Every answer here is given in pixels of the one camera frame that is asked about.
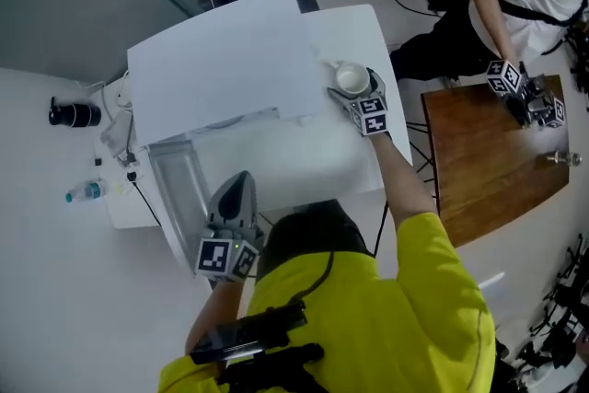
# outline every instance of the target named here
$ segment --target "forearm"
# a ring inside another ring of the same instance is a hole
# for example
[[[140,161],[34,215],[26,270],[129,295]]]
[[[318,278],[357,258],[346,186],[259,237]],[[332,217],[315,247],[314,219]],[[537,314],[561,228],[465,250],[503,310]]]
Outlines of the forearm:
[[[217,284],[189,332],[185,346],[187,355],[207,330],[220,324],[232,323],[237,319],[242,292],[243,283],[220,282]]]
[[[517,67],[519,60],[515,54],[511,36],[505,25],[505,18],[499,0],[473,0],[485,29],[489,32],[499,55]]]
[[[370,141],[376,152],[395,227],[416,214],[435,213],[432,195],[392,140],[380,133],[372,136]]]

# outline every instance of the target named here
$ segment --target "bottle label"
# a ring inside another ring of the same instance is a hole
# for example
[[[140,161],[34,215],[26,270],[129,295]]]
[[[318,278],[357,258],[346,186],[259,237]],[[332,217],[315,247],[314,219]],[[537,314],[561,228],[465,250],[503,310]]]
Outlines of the bottle label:
[[[100,196],[100,186],[96,182],[90,184],[90,189],[92,189],[92,198],[98,198]]]

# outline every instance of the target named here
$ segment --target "person in white shirt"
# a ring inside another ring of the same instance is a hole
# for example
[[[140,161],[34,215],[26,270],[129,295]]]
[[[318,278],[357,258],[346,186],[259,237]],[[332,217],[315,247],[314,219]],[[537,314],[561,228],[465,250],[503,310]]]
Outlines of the person in white shirt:
[[[458,0],[432,32],[412,38],[390,54],[397,80],[481,74],[498,57],[512,64],[528,63],[564,35],[566,25],[509,15],[502,11],[502,1],[562,23],[586,7],[583,0]]]

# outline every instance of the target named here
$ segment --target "person in yellow shirt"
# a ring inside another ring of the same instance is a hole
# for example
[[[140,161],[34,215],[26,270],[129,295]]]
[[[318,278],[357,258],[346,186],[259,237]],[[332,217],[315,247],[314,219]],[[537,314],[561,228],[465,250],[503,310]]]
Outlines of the person in yellow shirt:
[[[487,393],[495,338],[483,295],[413,168],[386,133],[370,140],[397,229],[397,279],[378,277],[375,258],[337,202],[310,205],[272,229],[248,315],[284,306],[315,285],[303,297],[307,323],[288,337],[290,346],[322,347],[323,358],[305,369],[323,391]],[[214,288],[191,328],[186,356],[163,369],[160,393],[229,391],[216,381],[223,365],[197,365],[188,355],[207,331],[236,321],[241,293],[241,283]]]

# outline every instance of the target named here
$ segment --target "black pants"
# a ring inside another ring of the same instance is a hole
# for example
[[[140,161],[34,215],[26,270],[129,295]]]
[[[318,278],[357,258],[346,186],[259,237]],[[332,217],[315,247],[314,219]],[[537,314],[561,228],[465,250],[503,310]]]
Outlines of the black pants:
[[[358,226],[337,200],[313,203],[272,228],[261,252],[256,282],[290,259],[318,252],[360,252],[373,257]]]
[[[430,33],[410,39],[390,54],[398,81],[481,74],[497,59],[472,28],[468,0],[456,0]]]

